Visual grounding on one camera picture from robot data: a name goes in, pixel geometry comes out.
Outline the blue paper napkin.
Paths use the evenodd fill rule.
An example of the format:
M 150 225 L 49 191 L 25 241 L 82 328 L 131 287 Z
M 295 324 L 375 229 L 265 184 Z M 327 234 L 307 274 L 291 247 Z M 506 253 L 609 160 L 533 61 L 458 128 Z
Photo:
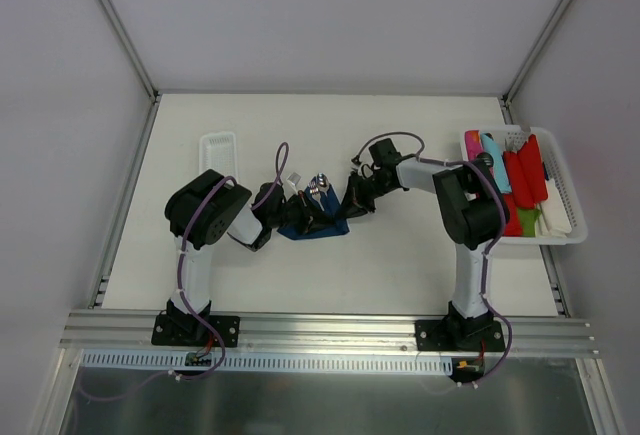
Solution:
M 278 233 L 294 241 L 347 235 L 349 225 L 344 218 L 337 217 L 340 203 L 333 188 L 321 193 L 321 203 L 323 208 L 311 198 L 309 189 L 282 198 L 277 211 Z

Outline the silver spoon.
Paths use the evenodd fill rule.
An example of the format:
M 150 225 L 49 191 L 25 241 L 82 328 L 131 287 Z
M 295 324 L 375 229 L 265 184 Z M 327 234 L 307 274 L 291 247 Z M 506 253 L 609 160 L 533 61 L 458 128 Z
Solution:
M 327 176 L 324 173 L 319 173 L 316 176 L 317 188 L 320 193 L 320 200 L 324 202 L 327 200 L 327 195 L 330 189 L 330 183 Z

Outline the silver fork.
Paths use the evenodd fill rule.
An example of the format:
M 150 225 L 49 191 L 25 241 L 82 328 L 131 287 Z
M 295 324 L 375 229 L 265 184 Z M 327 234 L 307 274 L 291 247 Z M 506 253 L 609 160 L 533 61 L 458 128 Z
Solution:
M 316 178 L 312 178 L 311 179 L 311 181 L 309 182 L 309 185 L 308 185 L 308 189 L 309 189 L 309 194 L 310 194 L 311 198 L 314 200 L 314 202 L 318 206 L 319 210 L 323 211 L 324 207 L 322 205 L 322 197 L 321 197 L 321 194 L 320 194 L 320 190 L 319 190 Z

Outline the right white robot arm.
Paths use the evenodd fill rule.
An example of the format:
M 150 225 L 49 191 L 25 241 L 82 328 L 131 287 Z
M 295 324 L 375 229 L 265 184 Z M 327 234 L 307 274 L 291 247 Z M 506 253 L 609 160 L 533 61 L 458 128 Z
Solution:
M 353 170 L 338 216 L 356 218 L 375 211 L 375 200 L 395 190 L 436 196 L 446 233 L 455 244 L 456 279 L 449 302 L 449 342 L 459 350 L 480 343 L 497 312 L 488 301 L 490 253 L 503 236 L 509 210 L 491 173 L 493 157 L 445 162 L 401 154 L 389 138 L 369 147 L 368 175 Z

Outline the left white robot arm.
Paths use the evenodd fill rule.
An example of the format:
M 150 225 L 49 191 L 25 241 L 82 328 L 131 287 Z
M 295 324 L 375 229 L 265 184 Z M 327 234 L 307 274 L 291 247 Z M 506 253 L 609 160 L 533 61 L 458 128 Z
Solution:
M 277 181 L 265 183 L 257 195 L 233 177 L 208 169 L 175 192 L 164 210 L 177 255 L 176 290 L 168 314 L 179 315 L 174 333 L 188 345 L 208 336 L 212 246 L 225 234 L 251 251 L 261 249 L 274 230 L 309 236 L 335 225 L 305 192 L 286 198 Z

